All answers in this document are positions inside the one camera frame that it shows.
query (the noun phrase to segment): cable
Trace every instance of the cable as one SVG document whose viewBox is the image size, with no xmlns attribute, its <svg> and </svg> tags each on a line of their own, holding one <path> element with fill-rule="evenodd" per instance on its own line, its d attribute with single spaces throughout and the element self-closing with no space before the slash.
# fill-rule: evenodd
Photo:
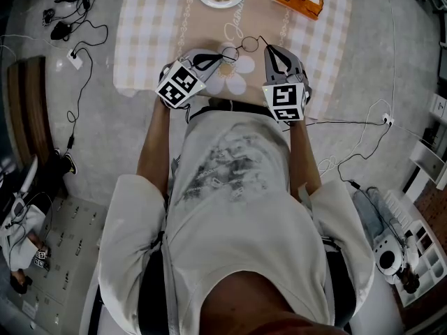
<svg viewBox="0 0 447 335">
<path fill-rule="evenodd" d="M 85 9 L 83 13 L 80 13 L 79 10 L 81 9 L 82 6 L 84 6 L 84 0 L 77 0 L 76 1 L 76 10 L 74 10 L 70 15 L 67 15 L 67 16 L 55 16 L 55 17 L 53 17 L 51 19 L 51 22 L 57 21 L 57 20 L 67 19 L 67 18 L 73 16 L 76 13 L 78 13 L 79 15 L 84 16 L 88 11 L 90 11 L 93 8 L 93 4 L 94 4 L 95 0 L 93 0 L 91 3 L 90 3 L 90 0 L 88 0 L 88 2 L 89 2 L 90 7 Z"/>
<path fill-rule="evenodd" d="M 69 51 L 68 48 L 54 46 L 53 44 L 51 44 L 51 43 L 49 43 L 48 41 L 46 41 L 44 38 L 34 38 L 34 37 L 31 37 L 31 36 L 15 35 L 15 34 L 11 34 L 11 35 L 1 35 L 0 38 L 2 38 L 2 37 L 23 37 L 23 38 L 29 38 L 30 40 L 33 40 L 33 41 L 42 40 L 42 41 L 45 41 L 45 43 L 46 43 L 47 45 L 49 45 L 49 46 L 51 46 L 51 47 L 53 47 L 53 48 L 57 48 L 58 50 L 63 50 L 63 51 Z"/>
<path fill-rule="evenodd" d="M 390 103 L 388 103 L 386 100 L 384 100 L 384 99 L 381 98 L 381 99 L 379 99 L 377 102 L 375 102 L 374 104 L 372 104 L 372 105 L 368 108 L 368 113 L 367 113 L 365 122 L 355 122 L 355 123 L 353 123 L 353 124 L 364 124 L 365 126 L 364 126 L 364 128 L 363 128 L 362 135 L 360 136 L 360 139 L 359 139 L 357 145 L 351 150 L 351 153 L 350 153 L 347 157 L 345 157 L 345 158 L 342 159 L 342 162 L 345 161 L 345 160 L 346 160 L 347 158 L 349 158 L 350 156 L 352 156 L 352 155 L 354 154 L 354 151 L 357 149 L 357 147 L 358 147 L 358 146 L 361 144 L 361 142 L 363 141 L 363 135 L 365 134 L 366 127 L 370 124 L 370 122 L 368 122 L 368 119 L 369 119 L 369 114 L 371 113 L 371 109 L 372 109 L 375 105 L 377 105 L 379 102 L 384 102 L 384 103 L 389 107 L 389 109 L 390 109 L 390 114 L 391 114 L 391 106 L 390 106 Z M 324 123 L 326 123 L 326 122 L 321 121 L 321 122 L 316 122 L 315 124 L 324 124 Z M 328 167 L 327 167 L 325 170 L 320 170 L 320 165 L 321 165 L 322 163 L 326 162 L 326 161 L 328 162 Z M 318 163 L 318 171 L 320 171 L 320 172 L 323 173 L 323 174 L 321 174 L 320 176 L 322 177 L 326 172 L 328 172 L 328 171 L 330 171 L 330 170 L 334 170 L 339 164 L 340 164 L 340 163 L 337 163 L 337 158 L 336 158 L 334 155 L 329 156 L 329 158 L 323 159 L 322 161 L 320 161 L 320 163 Z"/>
<path fill-rule="evenodd" d="M 366 192 L 364 192 L 364 190 L 358 188 L 358 190 L 367 198 L 367 200 L 369 201 L 370 204 L 372 204 L 373 208 L 375 208 L 376 213 L 379 215 L 379 217 L 382 219 L 382 221 L 388 226 L 388 228 L 390 229 L 391 233 L 394 235 L 394 237 L 396 238 L 397 242 L 399 242 L 399 245 L 402 247 L 402 252 L 404 253 L 405 250 L 405 244 L 402 243 L 402 240 L 400 239 L 399 235 L 397 234 L 396 229 L 394 228 L 393 225 L 387 223 L 385 221 L 385 218 L 381 215 L 381 213 L 379 212 L 379 210 L 377 209 L 376 205 L 371 201 L 371 199 L 369 198 L 368 194 L 366 194 Z"/>
<path fill-rule="evenodd" d="M 99 25 L 99 26 L 94 26 L 94 25 L 91 23 L 90 20 L 84 20 L 84 21 L 82 21 L 81 23 L 79 23 L 79 22 L 74 22 L 74 23 L 78 23 L 79 26 L 76 27 L 76 28 L 71 32 L 71 34 L 72 34 L 73 32 L 75 32 L 77 29 L 79 29 L 79 28 L 81 27 L 81 25 L 82 25 L 84 22 L 88 22 L 88 23 L 90 24 L 90 26 L 93 27 L 94 29 L 99 29 L 100 27 L 105 27 L 105 38 L 104 38 L 104 41 L 102 41 L 102 42 L 100 42 L 100 43 L 94 43 L 94 44 L 91 44 L 91 43 L 88 43 L 88 42 L 85 42 L 85 41 L 80 41 L 80 42 L 78 42 L 78 43 L 76 44 L 76 46 L 73 48 L 73 51 L 76 51 L 76 48 L 77 48 L 78 45 L 81 44 L 81 43 L 84 43 L 85 45 L 92 46 L 92 47 L 93 47 L 93 46 L 103 45 L 103 44 L 107 41 L 107 39 L 108 39 L 108 37 L 109 37 L 109 28 L 108 28 L 108 26 L 107 26 L 106 24 L 102 24 L 102 25 Z"/>
<path fill-rule="evenodd" d="M 316 124 L 365 124 L 368 126 L 383 126 L 386 123 L 373 123 L 371 121 L 316 121 L 315 123 L 306 124 L 306 126 L 314 126 Z"/>
<path fill-rule="evenodd" d="M 11 267 L 11 253 L 13 252 L 14 247 L 15 247 L 17 244 L 19 244 L 19 243 L 26 237 L 26 235 L 27 235 L 27 231 L 25 230 L 25 227 L 23 227 L 23 225 L 22 225 L 21 223 L 22 223 L 22 221 L 24 220 L 24 218 L 26 217 L 26 215 L 28 214 L 29 209 L 31 208 L 31 205 L 30 205 L 31 201 L 34 200 L 37 196 L 39 196 L 39 195 L 41 195 L 41 194 L 45 194 L 45 195 L 47 196 L 48 200 L 50 201 L 50 210 L 51 210 L 51 215 L 50 215 L 50 228 L 48 229 L 48 232 L 47 232 L 47 234 L 46 234 L 46 236 L 45 236 L 45 238 L 44 238 L 44 241 L 47 240 L 47 237 L 48 237 L 48 235 L 49 235 L 49 233 L 50 233 L 50 231 L 51 231 L 51 229 L 52 229 L 52 221 L 53 221 L 53 201 L 51 201 L 50 196 L 48 196 L 48 194 L 47 194 L 46 192 L 41 191 L 41 192 L 35 194 L 35 195 L 32 197 L 32 199 L 30 199 L 30 201 L 28 201 L 27 204 L 24 206 L 23 210 L 26 210 L 26 211 L 24 212 L 24 215 L 23 215 L 23 217 L 20 219 L 20 221 L 14 222 L 14 220 L 19 216 L 19 215 L 16 215 L 16 216 L 11 220 L 11 222 L 10 222 L 11 226 L 12 226 L 12 225 L 19 225 L 19 227 L 23 228 L 23 236 L 20 237 L 20 239 L 19 239 L 18 241 L 16 241 L 16 242 L 14 243 L 14 245 L 11 247 L 11 249 L 9 250 L 9 263 L 8 263 L 9 268 Z"/>
<path fill-rule="evenodd" d="M 388 131 L 390 131 L 390 129 L 391 129 L 391 126 L 389 126 L 388 129 L 386 130 L 386 132 L 382 134 L 382 136 L 380 137 L 379 141 L 377 142 L 376 147 L 374 148 L 374 150 L 372 151 L 372 153 L 371 153 L 369 156 L 366 156 L 366 157 L 365 157 L 365 156 L 363 156 L 362 154 L 354 154 L 354 155 L 349 156 L 348 158 L 346 158 L 345 160 L 343 160 L 341 163 L 339 163 L 339 164 L 337 165 L 337 171 L 338 171 L 338 174 L 339 174 L 339 176 L 340 176 L 340 179 L 341 179 L 343 182 L 349 182 L 349 180 L 345 180 L 345 179 L 343 179 L 342 174 L 341 174 L 341 172 L 340 172 L 340 166 L 342 166 L 345 162 L 351 160 L 354 156 L 360 156 L 360 157 L 361 157 L 363 160 L 365 160 L 365 161 L 368 160 L 369 158 L 371 158 L 371 156 L 373 156 L 374 153 L 376 152 L 376 150 L 379 148 L 380 142 L 382 141 L 383 137 L 388 133 Z"/>
<path fill-rule="evenodd" d="M 71 136 L 70 136 L 70 139 L 69 139 L 69 141 L 68 141 L 68 145 L 67 145 L 67 151 L 69 150 L 69 149 L 71 149 L 71 147 L 73 146 L 73 143 L 74 143 L 74 141 L 75 141 L 75 128 L 76 128 L 76 122 L 78 121 L 78 119 L 79 119 L 79 116 L 80 116 L 80 110 L 79 110 L 79 105 L 80 105 L 80 100 L 81 100 L 81 97 L 82 97 L 82 91 L 84 91 L 84 88 L 87 86 L 87 84 L 89 83 L 89 81 L 90 81 L 90 79 L 91 79 L 91 74 L 92 74 L 92 72 L 93 72 L 93 59 L 91 59 L 91 56 L 90 56 L 90 53 L 89 53 L 89 51 L 85 48 L 85 47 L 81 47 L 78 51 L 76 51 L 76 52 L 74 52 L 73 51 L 73 58 L 76 58 L 76 55 L 80 52 L 80 51 L 82 51 L 82 50 L 84 50 L 86 53 L 87 53 L 87 55 L 88 55 L 88 57 L 90 58 L 90 74 L 89 74 L 89 77 L 88 77 L 88 79 L 87 79 L 87 81 L 84 83 L 84 85 L 82 86 L 82 88 L 81 88 L 81 90 L 80 90 L 80 92 L 79 92 L 79 97 L 78 97 L 78 101 L 77 101 L 77 103 L 76 103 L 76 105 L 77 105 L 77 114 L 76 114 L 76 116 L 75 116 L 75 114 L 71 111 L 71 110 L 69 110 L 68 112 L 67 112 L 67 119 L 68 119 L 68 121 L 70 122 L 70 123 L 72 123 L 73 124 L 73 130 L 72 130 L 72 132 L 71 132 Z"/>
<path fill-rule="evenodd" d="M 393 19 L 393 99 L 391 101 L 391 119 L 394 118 L 394 95 L 395 95 L 395 87 L 396 87 L 396 23 L 394 21 L 394 14 L 393 14 L 393 5 L 391 4 L 391 0 L 388 0 L 388 3 L 390 4 L 390 10 L 391 10 L 391 18 Z"/>
<path fill-rule="evenodd" d="M 6 46 L 6 45 L 2 45 L 2 44 L 0 44 L 0 47 L 4 47 L 4 48 L 6 48 L 7 50 L 9 50 L 9 52 L 11 52 L 13 55 L 14 55 L 14 58 L 15 58 L 15 61 L 17 62 L 17 55 L 14 53 L 14 51 L 12 51 L 8 46 Z"/>
<path fill-rule="evenodd" d="M 186 110 L 186 114 L 184 115 L 184 118 L 186 120 L 186 123 L 189 124 L 189 113 L 191 111 L 191 104 L 186 104 L 183 107 L 177 107 L 176 109 L 182 109 L 182 110 Z"/>
<path fill-rule="evenodd" d="M 409 131 L 408 129 L 406 129 L 406 128 L 402 127 L 402 126 L 398 126 L 396 123 L 394 123 L 393 126 L 396 126 L 396 127 L 398 127 L 399 129 L 402 129 L 403 131 L 406 131 L 407 133 L 412 134 L 413 136 L 417 137 L 418 139 L 424 140 L 424 137 L 421 137 L 420 135 L 415 134 L 415 133 L 413 133 L 412 131 Z"/>
<path fill-rule="evenodd" d="M 14 247 L 17 246 L 27 235 L 27 231 L 25 230 L 25 227 L 23 227 L 23 225 L 19 225 L 19 226 L 21 228 L 23 228 L 23 236 L 18 241 L 16 241 L 13 244 L 13 246 L 11 247 L 11 249 L 9 250 L 9 263 L 8 263 L 9 269 L 11 269 L 11 253 L 13 252 Z"/>
</svg>

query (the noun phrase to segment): white cable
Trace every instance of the white cable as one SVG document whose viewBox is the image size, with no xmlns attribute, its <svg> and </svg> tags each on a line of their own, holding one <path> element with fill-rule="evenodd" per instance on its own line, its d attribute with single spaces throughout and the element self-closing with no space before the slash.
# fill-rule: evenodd
<svg viewBox="0 0 447 335">
<path fill-rule="evenodd" d="M 366 124 L 366 123 L 368 122 L 369 114 L 371 113 L 371 109 L 372 109 L 375 105 L 377 105 L 379 102 L 384 102 L 384 103 L 386 103 L 386 105 L 388 106 L 388 108 L 390 108 L 390 114 L 391 114 L 391 105 L 390 105 L 390 103 L 388 103 L 386 100 L 384 100 L 384 99 L 382 99 L 382 98 L 379 99 L 377 102 L 375 102 L 373 105 L 371 105 L 371 106 L 369 107 L 369 109 L 368 109 L 368 113 L 367 113 L 366 120 L 365 120 L 365 126 L 363 127 L 363 132 L 362 132 L 362 135 L 360 136 L 360 139 L 359 139 L 357 145 L 352 149 L 351 153 L 350 153 L 347 157 L 343 158 L 339 163 L 337 162 L 337 157 L 334 156 L 334 155 L 331 155 L 331 156 L 329 156 L 329 158 L 326 158 L 326 159 L 323 159 L 322 161 L 320 161 L 320 163 L 318 163 L 318 171 L 323 173 L 323 174 L 320 175 L 320 177 L 322 177 L 326 172 L 335 169 L 338 165 L 340 165 L 341 163 L 343 163 L 346 159 L 350 158 L 350 157 L 354 154 L 354 151 L 357 149 L 357 147 L 358 147 L 358 146 L 362 143 L 362 141 L 363 141 L 363 135 L 365 134 L 366 127 L 368 126 L 368 124 Z M 328 167 L 327 167 L 326 169 L 324 169 L 324 170 L 320 170 L 320 165 L 321 165 L 322 163 L 324 163 L 324 162 L 327 162 L 327 163 L 328 163 Z"/>
<path fill-rule="evenodd" d="M 388 0 L 391 9 L 391 19 L 393 19 L 393 99 L 391 101 L 391 119 L 394 118 L 394 94 L 395 94 L 395 86 L 396 86 L 396 23 L 394 21 L 393 14 L 393 5 L 391 4 L 391 0 Z"/>
<path fill-rule="evenodd" d="M 406 131 L 409 134 L 412 134 L 414 137 L 418 138 L 419 140 L 424 140 L 424 137 L 421 137 L 420 135 L 413 133 L 412 131 L 409 131 L 408 129 L 402 127 L 402 126 L 398 126 L 397 124 L 393 124 L 393 126 L 398 127 L 399 129 L 402 129 L 403 131 Z M 433 146 L 433 144 L 430 144 L 428 141 L 424 140 L 425 144 L 428 144 L 430 146 Z"/>
<path fill-rule="evenodd" d="M 70 51 L 68 48 L 65 48 L 65 47 L 54 46 L 52 43 L 49 43 L 48 41 L 46 41 L 44 38 L 34 38 L 34 37 L 31 37 L 31 36 L 15 35 L 15 34 L 13 34 L 13 35 L 1 35 L 0 38 L 2 38 L 2 37 L 23 37 L 23 38 L 29 38 L 30 40 L 33 40 L 33 41 L 42 40 L 42 41 L 45 41 L 45 43 L 47 45 L 49 45 L 49 46 L 51 46 L 53 48 L 57 48 L 58 50 Z"/>
<path fill-rule="evenodd" d="M 17 62 L 17 55 L 14 53 L 14 51 L 12 51 L 8 46 L 6 46 L 6 45 L 0 45 L 0 47 L 4 47 L 4 48 L 6 48 L 6 49 L 8 49 L 9 50 L 9 52 L 11 52 L 13 55 L 14 55 L 14 58 L 15 58 L 15 61 Z"/>
</svg>

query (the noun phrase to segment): black cable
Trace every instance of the black cable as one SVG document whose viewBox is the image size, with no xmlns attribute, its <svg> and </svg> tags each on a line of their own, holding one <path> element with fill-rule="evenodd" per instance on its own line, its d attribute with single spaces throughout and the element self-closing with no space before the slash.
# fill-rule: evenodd
<svg viewBox="0 0 447 335">
<path fill-rule="evenodd" d="M 77 55 L 80 51 L 82 51 L 82 50 L 84 50 L 84 51 L 87 53 L 87 56 L 90 58 L 90 74 L 89 74 L 89 78 L 88 78 L 87 81 L 84 83 L 84 85 L 82 86 L 82 88 L 81 88 L 81 90 L 80 90 L 80 92 L 79 92 L 78 101 L 77 101 L 77 103 L 76 103 L 76 105 L 77 105 L 77 111 L 78 111 L 78 112 L 77 112 L 77 115 L 75 116 L 75 114 L 74 114 L 71 110 L 69 110 L 69 111 L 67 112 L 67 119 L 68 119 L 68 121 L 69 121 L 70 123 L 73 124 L 73 131 L 71 132 L 70 140 L 68 141 L 67 151 L 68 151 L 69 149 L 71 149 L 71 147 L 73 146 L 73 143 L 74 143 L 76 122 L 78 121 L 79 116 L 80 116 L 79 106 L 80 106 L 80 100 L 81 100 L 81 97 L 82 97 L 82 91 L 84 91 L 84 88 L 85 88 L 85 87 L 87 86 L 87 84 L 89 83 L 89 81 L 90 81 L 90 79 L 91 79 L 91 74 L 92 74 L 92 72 L 93 72 L 93 59 L 91 58 L 89 51 L 88 51 L 85 47 L 81 47 L 81 48 L 80 48 L 78 51 L 76 51 L 76 52 L 73 51 L 73 58 L 76 58 L 76 55 Z"/>
<path fill-rule="evenodd" d="M 186 110 L 186 114 L 185 114 L 185 120 L 186 123 L 189 124 L 189 112 L 191 111 L 191 104 L 186 104 L 183 107 L 177 107 L 176 109 L 181 109 L 181 110 Z"/>
<path fill-rule="evenodd" d="M 365 157 L 365 156 L 363 156 L 362 154 L 354 154 L 354 155 L 349 156 L 349 158 L 347 158 L 346 160 L 343 160 L 340 164 L 338 164 L 338 166 L 337 166 L 337 171 L 338 171 L 338 174 L 339 174 L 339 176 L 340 176 L 340 179 L 341 179 L 343 182 L 350 182 L 350 181 L 349 181 L 349 180 L 345 180 L 345 179 L 343 179 L 342 174 L 341 174 L 341 172 L 340 172 L 340 166 L 343 165 L 345 162 L 351 160 L 354 156 L 360 156 L 363 160 L 368 160 L 369 158 L 371 158 L 371 156 L 373 156 L 374 153 L 376 152 L 376 150 L 379 148 L 380 141 L 382 141 L 383 137 L 388 133 L 388 131 L 390 131 L 390 129 L 391 129 L 391 126 L 388 126 L 388 129 L 386 130 L 385 133 L 382 134 L 382 136 L 380 137 L 379 141 L 377 142 L 376 147 L 374 148 L 374 150 L 372 151 L 372 153 L 371 153 L 369 156 L 366 156 L 366 157 Z"/>
<path fill-rule="evenodd" d="M 291 123 L 289 121 L 285 121 L 284 123 L 287 124 L 288 126 L 291 125 Z M 386 122 L 373 123 L 370 121 L 316 121 L 315 123 L 306 124 L 306 126 L 314 126 L 317 124 L 365 124 L 365 125 L 370 125 L 370 126 L 384 126 L 386 124 Z"/>
<path fill-rule="evenodd" d="M 23 227 L 22 225 L 19 225 L 19 226 L 20 226 L 21 228 L 23 228 L 23 236 L 22 236 L 18 241 L 16 241 L 16 242 L 13 244 L 13 246 L 11 247 L 11 249 L 9 250 L 9 263 L 8 263 L 9 269 L 11 269 L 11 253 L 13 252 L 14 247 L 15 247 L 16 245 L 18 245 L 21 241 L 23 241 L 24 238 L 27 236 L 27 230 L 25 230 L 25 227 Z"/>
<path fill-rule="evenodd" d="M 11 222 L 10 222 L 11 225 L 15 225 L 15 224 L 21 223 L 21 222 L 24 220 L 25 216 L 27 215 L 27 212 L 29 211 L 29 208 L 30 208 L 30 205 L 29 205 L 29 204 L 31 203 L 31 201 L 34 200 L 35 198 L 37 198 L 39 195 L 42 195 L 43 193 L 44 193 L 45 195 L 47 195 L 48 199 L 51 201 L 50 196 L 48 196 L 48 194 L 47 194 L 45 191 L 41 191 L 41 192 L 35 194 L 35 195 L 32 197 L 32 199 L 30 199 L 30 201 L 28 201 L 27 204 L 24 206 L 23 209 L 26 209 L 27 207 L 28 207 L 28 209 L 27 209 L 27 211 L 24 213 L 23 217 L 22 217 L 19 221 L 15 222 L 15 219 L 16 219 L 20 214 L 22 214 L 22 210 L 20 210 L 21 212 L 20 212 L 18 215 L 15 215 L 15 217 L 11 220 Z"/>
<path fill-rule="evenodd" d="M 366 192 L 364 192 L 364 190 L 361 190 L 360 188 L 358 189 L 369 201 L 370 204 L 372 204 L 373 208 L 375 208 L 376 213 L 380 216 L 380 218 L 382 219 L 382 221 L 388 226 L 388 228 L 390 229 L 390 231 L 392 232 L 392 234 L 394 235 L 394 237 L 396 238 L 397 242 L 399 242 L 399 245 L 402 247 L 402 252 L 404 253 L 405 250 L 405 245 L 402 243 L 402 240 L 399 238 L 399 235 L 397 234 L 396 229 L 394 228 L 393 225 L 390 225 L 389 223 L 387 223 L 385 221 L 385 218 L 381 215 L 381 213 L 379 212 L 379 210 L 377 209 L 376 205 L 371 201 L 371 199 L 369 198 L 369 196 L 366 194 Z"/>
<path fill-rule="evenodd" d="M 87 8 L 85 8 L 85 5 L 84 5 L 86 1 L 88 1 L 88 4 L 89 4 L 89 6 L 88 6 Z M 76 26 L 76 28 L 74 28 L 74 30 L 70 31 L 70 33 L 69 33 L 67 36 L 64 36 L 64 38 L 62 38 L 62 40 L 64 40 L 65 42 L 67 42 L 68 40 L 70 40 L 71 34 L 72 34 L 73 32 L 75 32 L 77 29 L 79 29 L 79 27 L 80 27 L 84 22 L 89 22 L 90 25 L 91 25 L 94 29 L 97 29 L 97 28 L 98 28 L 98 27 L 93 26 L 93 24 L 92 24 L 89 20 L 87 20 L 88 12 L 93 8 L 93 5 L 94 5 L 95 1 L 96 1 L 96 0 L 93 0 L 92 2 L 91 2 L 90 0 L 78 0 L 78 2 L 77 2 L 76 4 L 79 4 L 79 6 L 77 6 L 77 8 L 76 8 L 76 10 L 75 10 L 74 13 L 78 12 L 78 14 L 80 15 L 80 17 L 79 17 L 78 19 L 76 19 L 75 21 L 73 21 L 73 22 L 70 23 L 71 26 L 73 26 L 74 24 L 78 24 L 78 26 Z M 80 13 L 80 12 L 79 12 L 79 9 L 80 9 L 81 6 L 84 6 L 84 8 L 85 8 L 85 10 L 84 10 L 83 13 Z M 108 28 L 107 28 L 107 26 L 105 26 L 105 27 L 106 27 L 106 29 L 107 29 L 107 36 L 106 36 L 104 42 L 105 42 L 105 41 L 107 40 L 107 38 L 108 38 Z"/>
<path fill-rule="evenodd" d="M 95 0 L 93 0 L 93 2 L 91 2 L 91 3 L 90 3 L 90 0 L 89 0 L 90 7 L 89 7 L 88 9 L 85 9 L 85 11 L 84 11 L 83 13 L 80 13 L 79 10 L 80 10 L 81 7 L 83 6 L 83 1 L 84 1 L 84 0 L 78 0 L 78 1 L 76 2 L 76 10 L 74 10 L 70 15 L 67 15 L 67 16 L 55 16 L 55 17 L 53 17 L 53 18 L 51 19 L 51 22 L 53 22 L 53 21 L 57 21 L 57 20 L 64 20 L 64 19 L 67 19 L 67 18 L 73 16 L 73 15 L 76 14 L 76 13 L 78 13 L 79 15 L 82 15 L 82 16 L 83 16 L 86 12 L 90 11 L 91 8 L 93 8 L 93 4 L 94 4 Z"/>
<path fill-rule="evenodd" d="M 74 53 L 74 54 L 77 53 L 77 52 L 75 52 L 75 51 L 76 51 L 76 48 L 77 48 L 78 45 L 81 44 L 81 43 L 84 43 L 85 45 L 92 46 L 92 47 L 93 47 L 93 46 L 99 46 L 99 45 L 103 45 L 103 44 L 107 41 L 107 39 L 108 39 L 108 37 L 109 37 L 109 28 L 108 28 L 108 26 L 107 26 L 106 24 L 102 24 L 102 25 L 99 25 L 99 26 L 94 26 L 94 25 L 91 23 L 90 20 L 84 20 L 84 21 L 82 21 L 81 23 L 78 22 L 79 26 L 76 27 L 71 33 L 75 32 L 77 29 L 79 29 L 80 26 L 81 26 L 84 22 L 88 22 L 88 23 L 90 24 L 90 26 L 93 27 L 94 29 L 99 29 L 99 28 L 101 28 L 101 27 L 105 27 L 105 38 L 104 38 L 104 41 L 102 41 L 102 42 L 100 42 L 100 43 L 88 43 L 88 42 L 85 42 L 85 41 L 80 41 L 80 42 L 78 42 L 78 43 L 76 44 L 76 46 L 73 48 L 73 53 Z"/>
</svg>

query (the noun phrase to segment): table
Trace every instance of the table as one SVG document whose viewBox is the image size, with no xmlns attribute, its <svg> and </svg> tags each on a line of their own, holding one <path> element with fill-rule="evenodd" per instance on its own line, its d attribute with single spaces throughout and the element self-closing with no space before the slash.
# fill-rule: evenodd
<svg viewBox="0 0 447 335">
<path fill-rule="evenodd" d="M 124 0 L 115 46 L 117 89 L 155 90 L 161 69 L 193 48 L 221 52 L 240 46 L 246 36 L 262 35 L 303 62 L 314 90 L 306 115 L 324 118 L 337 79 L 352 0 L 324 0 L 317 21 L 271 0 L 244 0 L 218 10 L 200 0 Z M 233 64 L 222 64 L 200 94 L 264 105 L 265 64 L 260 42 L 253 53 L 241 50 Z"/>
</svg>

